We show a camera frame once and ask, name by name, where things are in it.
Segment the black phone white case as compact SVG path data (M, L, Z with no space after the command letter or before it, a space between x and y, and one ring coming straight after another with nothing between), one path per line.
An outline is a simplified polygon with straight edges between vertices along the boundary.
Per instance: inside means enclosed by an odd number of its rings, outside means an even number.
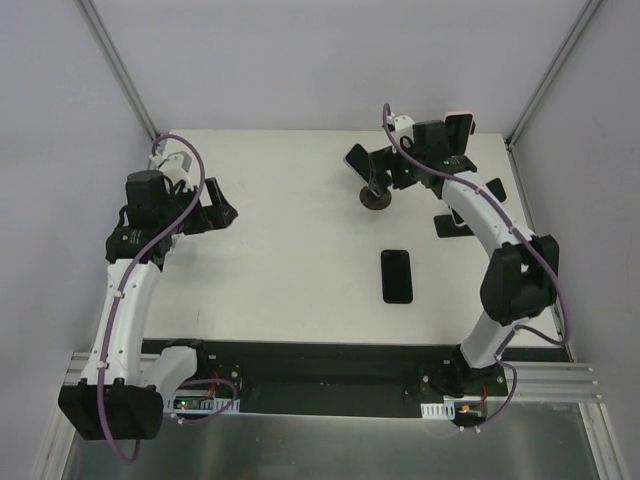
M365 184L370 181L369 152L361 144L355 144L347 152L344 156L344 162Z

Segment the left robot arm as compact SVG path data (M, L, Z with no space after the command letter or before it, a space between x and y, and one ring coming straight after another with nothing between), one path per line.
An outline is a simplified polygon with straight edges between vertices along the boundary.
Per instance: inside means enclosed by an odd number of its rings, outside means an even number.
M149 440L159 432L164 409L184 383L199 389L213 368L201 340L170 340L154 363L141 365L143 333L154 290L175 240L227 228L237 211L215 178L198 189L159 171L130 174L126 204L106 240L107 291L98 334L79 380L62 386L58 405L89 441Z

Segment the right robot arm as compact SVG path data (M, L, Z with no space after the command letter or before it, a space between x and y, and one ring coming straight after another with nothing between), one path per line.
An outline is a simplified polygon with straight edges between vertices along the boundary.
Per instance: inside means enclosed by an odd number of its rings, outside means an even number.
M368 196L381 200L392 189L422 184L461 217L489 258L480 286L482 313L430 377L433 390L461 398L496 373L516 333L556 302L559 245L517 224L473 161L454 151L443 121L416 122L385 112L382 128L390 144L366 155Z

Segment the round brown base stand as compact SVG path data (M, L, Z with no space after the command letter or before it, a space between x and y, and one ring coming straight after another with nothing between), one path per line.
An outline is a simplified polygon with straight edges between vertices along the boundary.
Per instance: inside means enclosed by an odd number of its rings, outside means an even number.
M365 208L381 211L391 204L392 194L388 189L385 189L380 196L376 196L373 191L364 186L359 192L359 200Z

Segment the black square base stand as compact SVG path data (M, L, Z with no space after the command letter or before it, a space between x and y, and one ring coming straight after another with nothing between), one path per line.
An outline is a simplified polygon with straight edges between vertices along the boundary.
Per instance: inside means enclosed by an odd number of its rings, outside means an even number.
M441 239L472 237L474 233L455 213L436 215L433 218L436 234Z

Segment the pink phone upright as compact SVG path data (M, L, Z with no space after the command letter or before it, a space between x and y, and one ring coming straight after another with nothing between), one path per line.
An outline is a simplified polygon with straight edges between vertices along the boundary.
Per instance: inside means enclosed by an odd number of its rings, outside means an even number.
M452 155L463 155L469 137L474 134L474 114L470 111L448 112L444 118L445 130Z

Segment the pink phone tilted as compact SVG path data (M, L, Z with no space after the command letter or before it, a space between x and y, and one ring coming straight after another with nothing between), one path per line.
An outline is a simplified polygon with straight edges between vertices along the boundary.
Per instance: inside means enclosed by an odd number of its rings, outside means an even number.
M499 177L496 177L488 181L486 183L486 187L501 204L504 204L507 201L508 194L505 190L502 180ZM457 227L465 226L464 220L455 210L451 211L451 215L452 215L453 222Z

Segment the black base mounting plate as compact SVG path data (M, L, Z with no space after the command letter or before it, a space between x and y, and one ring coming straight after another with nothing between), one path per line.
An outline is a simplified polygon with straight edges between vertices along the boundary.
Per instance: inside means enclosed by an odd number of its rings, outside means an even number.
M452 345L147 339L142 351L174 346L195 349L200 382L176 395L239 399L244 414L417 418L421 403L485 406L511 395L501 366L461 398L433 390L430 377L447 363Z

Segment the left side aluminium rail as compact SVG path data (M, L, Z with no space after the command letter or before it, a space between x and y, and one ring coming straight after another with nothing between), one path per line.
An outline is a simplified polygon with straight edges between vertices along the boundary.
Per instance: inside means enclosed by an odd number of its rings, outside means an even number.
M153 251L162 242L159 229L116 228L107 252L116 256L107 267L107 291L92 353L108 357L131 353L142 341L149 302L164 256Z

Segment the left aluminium frame post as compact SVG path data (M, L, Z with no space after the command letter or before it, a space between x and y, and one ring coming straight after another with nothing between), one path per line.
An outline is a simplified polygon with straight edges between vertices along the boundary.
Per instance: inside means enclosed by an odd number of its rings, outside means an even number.
M160 131L152 119L95 2L92 0L75 0L74 4L94 37L136 120L147 137L150 140L155 140L160 136Z

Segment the aluminium frame post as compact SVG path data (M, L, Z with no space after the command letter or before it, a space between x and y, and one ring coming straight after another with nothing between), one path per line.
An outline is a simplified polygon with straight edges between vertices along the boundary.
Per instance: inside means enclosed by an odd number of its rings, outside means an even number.
M518 116L509 134L505 137L505 145L508 152L514 149L524 134L534 114L541 107L564 66L569 61L573 51L605 4L606 1L604 0L588 0L582 5L579 14L546 67L523 111Z
M155 140L160 136L160 131L152 119L95 2L92 0L75 0L74 4L94 37L136 120L147 137L150 140Z

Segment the right aluminium frame post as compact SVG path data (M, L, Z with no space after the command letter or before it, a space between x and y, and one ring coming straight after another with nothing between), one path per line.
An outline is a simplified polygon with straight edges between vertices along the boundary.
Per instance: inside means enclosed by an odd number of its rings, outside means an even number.
M573 51L605 4L606 1L604 0L588 0L582 5L579 14L546 67L523 111L518 116L509 134L505 137L505 145L508 152L514 149L524 134L534 114L541 107L564 66L569 61Z

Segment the aluminium rail front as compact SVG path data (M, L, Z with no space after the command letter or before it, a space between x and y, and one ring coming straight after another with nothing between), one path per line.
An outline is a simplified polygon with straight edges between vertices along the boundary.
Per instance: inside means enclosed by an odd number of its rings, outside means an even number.
M64 385L76 383L84 369L89 354L77 354ZM151 366L159 354L141 353L141 365ZM586 403L599 400L595 378L589 366L564 362L563 355L556 349L511 349L500 362L507 375L510 397L502 400L515 402L542 403ZM183 383L175 392L185 386L198 385L199 380Z

